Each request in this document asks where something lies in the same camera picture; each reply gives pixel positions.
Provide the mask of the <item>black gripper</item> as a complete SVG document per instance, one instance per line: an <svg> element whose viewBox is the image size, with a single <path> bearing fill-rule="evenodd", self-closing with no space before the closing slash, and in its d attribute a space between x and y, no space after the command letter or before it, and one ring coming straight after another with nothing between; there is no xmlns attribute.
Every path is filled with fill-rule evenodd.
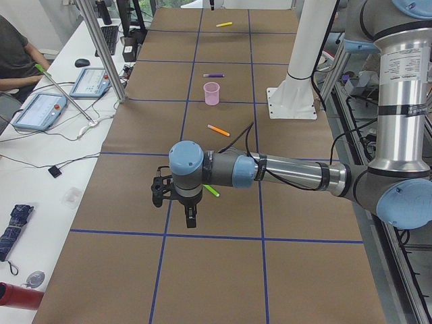
<svg viewBox="0 0 432 324"><path fill-rule="evenodd" d="M181 188L177 184L173 186L175 199L180 201L185 207L186 227L196 228L196 204L203 197L203 187L201 184L194 188Z"/></svg>

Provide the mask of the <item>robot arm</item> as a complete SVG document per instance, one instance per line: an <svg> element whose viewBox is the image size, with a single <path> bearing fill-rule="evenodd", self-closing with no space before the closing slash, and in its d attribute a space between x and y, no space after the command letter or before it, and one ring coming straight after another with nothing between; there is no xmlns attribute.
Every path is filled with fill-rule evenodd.
<svg viewBox="0 0 432 324"><path fill-rule="evenodd" d="M186 225L196 226L203 186L247 188L282 182L347 198L390 225L411 230L431 220L430 168L423 136L431 56L430 1L305 1L286 79L271 89L273 119L315 117L313 73L334 24L344 24L344 48L380 53L377 141L367 165L300 161L232 147L203 151L189 140L169 152L171 174L153 202L180 201Z"/></svg>

